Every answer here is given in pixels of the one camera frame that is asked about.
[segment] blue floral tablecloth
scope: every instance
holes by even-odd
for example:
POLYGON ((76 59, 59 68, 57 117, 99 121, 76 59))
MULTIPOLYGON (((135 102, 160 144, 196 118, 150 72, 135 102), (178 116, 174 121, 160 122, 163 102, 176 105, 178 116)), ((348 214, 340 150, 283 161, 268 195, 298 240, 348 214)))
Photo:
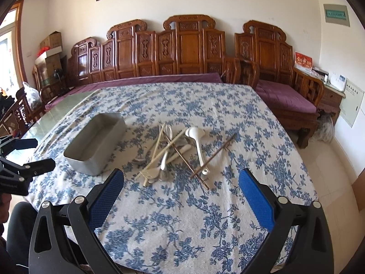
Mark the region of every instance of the blue floral tablecloth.
MULTIPOLYGON (((69 203, 114 168, 123 170, 124 188, 96 234, 116 263, 146 273, 239 274, 245 268, 267 231, 238 187, 243 168, 293 203, 308 205, 317 198, 289 136, 253 89, 242 85, 163 83, 95 91, 45 136, 30 160, 49 157, 56 168, 35 177, 29 188, 27 200, 36 209, 45 200, 69 203), (75 172, 63 158, 67 145, 96 114, 117 111, 125 117, 127 132, 102 175, 75 172), (131 160, 145 154, 164 121, 175 134, 185 126, 202 127, 205 156, 238 133, 209 164, 210 191, 189 179, 181 159, 168 166, 171 182, 144 188, 143 178, 134 180, 143 166, 131 160)), ((198 167, 195 148, 185 157, 198 167)), ((67 233, 75 240, 71 230, 67 233)), ((292 228, 278 262, 285 260, 294 236, 292 228)))

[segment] window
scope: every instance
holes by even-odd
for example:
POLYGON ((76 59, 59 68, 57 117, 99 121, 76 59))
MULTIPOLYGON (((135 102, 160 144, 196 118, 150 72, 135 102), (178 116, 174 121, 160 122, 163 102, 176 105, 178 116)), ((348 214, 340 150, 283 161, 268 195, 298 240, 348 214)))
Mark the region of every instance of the window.
POLYGON ((10 25, 11 23, 14 23, 15 20, 16 20, 16 9, 8 12, 8 14, 5 16, 5 19, 0 25, 0 29, 7 25, 10 25))

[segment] metal tray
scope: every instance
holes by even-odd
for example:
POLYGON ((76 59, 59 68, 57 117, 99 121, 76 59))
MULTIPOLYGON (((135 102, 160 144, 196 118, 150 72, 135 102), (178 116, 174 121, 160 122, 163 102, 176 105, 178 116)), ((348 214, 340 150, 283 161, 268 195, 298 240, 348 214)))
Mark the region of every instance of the metal tray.
POLYGON ((100 113, 77 134, 63 156, 75 171, 97 176, 105 167, 125 130, 121 113, 100 113))

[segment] dark wooden chair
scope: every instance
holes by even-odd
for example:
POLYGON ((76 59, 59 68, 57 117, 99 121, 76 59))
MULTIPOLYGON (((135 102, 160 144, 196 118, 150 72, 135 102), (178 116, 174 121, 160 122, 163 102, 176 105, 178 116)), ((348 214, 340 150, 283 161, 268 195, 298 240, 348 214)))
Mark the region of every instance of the dark wooden chair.
POLYGON ((249 21, 242 34, 235 34, 236 57, 242 71, 250 65, 255 68, 258 77, 251 79, 252 87, 285 130, 299 131, 297 144, 305 148, 318 127, 324 84, 294 68, 293 47, 286 39, 274 25, 249 21))
POLYGON ((21 112, 22 99, 16 100, 0 120, 0 136, 12 135, 23 137, 30 125, 25 121, 21 112))
POLYGON ((46 109, 43 103, 41 103, 34 110, 30 109, 28 100, 26 98, 26 93, 24 92, 24 87, 20 88, 16 92, 15 96, 17 101, 19 101, 21 112, 24 113, 24 118, 27 124, 35 123, 46 113, 46 109))
POLYGON ((37 65, 34 66, 32 75, 35 88, 39 91, 43 104, 52 103, 55 99, 62 95, 62 87, 66 87, 65 78, 60 80, 61 83, 60 81, 56 81, 52 84, 43 86, 41 73, 37 65))

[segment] wooden chopsticks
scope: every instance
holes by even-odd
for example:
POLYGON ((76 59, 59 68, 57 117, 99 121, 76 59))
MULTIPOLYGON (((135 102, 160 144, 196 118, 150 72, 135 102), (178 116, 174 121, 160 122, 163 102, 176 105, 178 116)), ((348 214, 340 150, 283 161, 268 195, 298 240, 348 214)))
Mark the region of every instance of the wooden chopsticks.
MULTIPOLYGON (((171 142, 171 140, 169 139, 169 137, 167 137, 167 135, 164 132, 164 136, 166 138, 166 140, 168 142, 171 142)), ((185 157, 182 155, 182 153, 178 150, 178 148, 176 147, 175 143, 171 143, 171 146, 174 147, 174 149, 176 150, 176 152, 180 155, 180 157, 182 158, 182 160, 185 162, 185 164, 187 164, 187 166, 189 167, 189 169, 191 170, 191 172, 195 172, 193 166, 191 166, 191 164, 187 161, 187 159, 185 159, 185 157)), ((196 178, 198 178, 199 182, 207 189, 209 190, 209 186, 207 186, 207 184, 204 182, 204 180, 198 175, 195 174, 196 178)))
POLYGON ((229 142, 231 142, 231 140, 234 138, 234 136, 236 136, 236 133, 234 133, 227 141, 225 141, 225 143, 216 150, 216 152, 205 162, 205 164, 203 166, 201 166, 198 170, 196 170, 191 176, 190 179, 193 178, 194 176, 196 176, 199 172, 201 172, 206 165, 223 149, 225 148, 229 142))
POLYGON ((152 154, 152 157, 151 157, 152 160, 155 158, 155 155, 156 155, 156 152, 158 150, 158 146, 159 146, 159 143, 161 141, 162 133, 164 132, 165 126, 166 126, 166 123, 163 123, 162 124, 162 127, 160 129, 160 132, 158 133, 158 138, 157 138, 156 146, 155 146, 155 149, 153 150, 153 154, 152 154))
POLYGON ((169 149, 169 147, 171 146, 172 143, 174 143, 177 139, 179 139, 183 134, 185 134, 187 128, 183 129, 180 133, 178 133, 178 135, 172 139, 172 141, 170 141, 167 146, 161 150, 158 154, 156 154, 156 156, 149 162, 149 164, 147 166, 145 166, 145 168, 138 173, 138 175, 135 177, 135 179, 137 179, 139 176, 142 175, 143 172, 145 172, 156 160, 158 160, 160 157, 163 156, 163 154, 165 153, 166 150, 169 149))

